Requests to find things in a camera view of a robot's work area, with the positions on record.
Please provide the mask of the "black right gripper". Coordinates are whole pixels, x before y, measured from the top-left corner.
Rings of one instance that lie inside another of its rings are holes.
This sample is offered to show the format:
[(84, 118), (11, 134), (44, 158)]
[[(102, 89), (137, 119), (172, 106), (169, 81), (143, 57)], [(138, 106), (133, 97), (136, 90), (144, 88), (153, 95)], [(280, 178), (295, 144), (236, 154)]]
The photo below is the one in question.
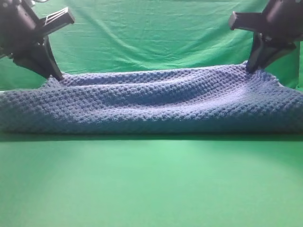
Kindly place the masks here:
[[(290, 54), (296, 49), (293, 42), (303, 40), (303, 2), (270, 0), (262, 12), (232, 12), (228, 24), (231, 30), (254, 32), (246, 71), (255, 72)], [(268, 43), (263, 35), (286, 42)]]

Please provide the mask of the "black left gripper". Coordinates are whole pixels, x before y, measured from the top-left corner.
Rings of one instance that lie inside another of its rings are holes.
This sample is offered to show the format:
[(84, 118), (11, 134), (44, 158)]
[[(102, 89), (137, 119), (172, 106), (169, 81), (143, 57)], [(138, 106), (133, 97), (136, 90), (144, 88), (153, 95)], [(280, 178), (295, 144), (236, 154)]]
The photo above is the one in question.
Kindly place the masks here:
[(39, 18), (32, 7), (39, 0), (2, 0), (0, 2), (0, 57), (45, 79), (63, 80), (54, 58), (48, 35), (75, 22), (70, 9)]

